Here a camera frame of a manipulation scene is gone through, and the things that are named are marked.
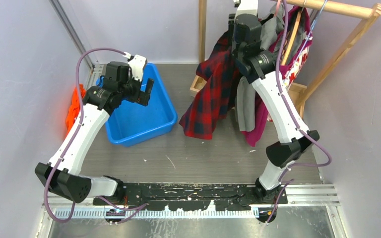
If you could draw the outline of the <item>red plaid skirt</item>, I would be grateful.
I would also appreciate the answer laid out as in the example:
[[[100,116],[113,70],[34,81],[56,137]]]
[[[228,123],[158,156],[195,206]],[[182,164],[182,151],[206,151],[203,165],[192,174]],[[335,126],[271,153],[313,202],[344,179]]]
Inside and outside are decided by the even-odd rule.
[[[216,42],[207,60],[200,63],[196,75],[206,81],[179,121],[185,136],[210,140],[219,120],[234,107],[237,86],[242,75],[231,55],[228,32]]]

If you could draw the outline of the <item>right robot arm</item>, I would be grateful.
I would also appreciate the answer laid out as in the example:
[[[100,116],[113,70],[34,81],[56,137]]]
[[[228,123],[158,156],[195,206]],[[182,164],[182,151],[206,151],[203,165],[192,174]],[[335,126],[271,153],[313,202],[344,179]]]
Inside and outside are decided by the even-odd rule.
[[[278,142],[266,148],[268,163],[255,181],[253,193],[269,203],[281,188],[282,174],[318,141],[319,133],[309,130],[285,89],[277,57],[260,47],[262,26],[258,17],[243,13],[234,20],[232,56],[239,72],[262,99],[277,130]]]

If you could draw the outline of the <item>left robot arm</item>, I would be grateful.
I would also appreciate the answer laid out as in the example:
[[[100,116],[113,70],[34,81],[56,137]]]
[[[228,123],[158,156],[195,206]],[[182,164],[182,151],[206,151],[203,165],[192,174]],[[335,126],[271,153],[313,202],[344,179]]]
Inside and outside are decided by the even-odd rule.
[[[86,91],[83,108],[58,151],[46,164],[38,163],[35,168],[46,193],[75,203],[97,196],[105,196],[114,205],[123,202],[125,191],[121,180],[109,176],[86,177],[80,172],[97,133],[122,101],[148,105],[154,81],[149,79],[145,91],[141,90],[146,65],[146,60],[136,59],[106,65],[106,73]]]

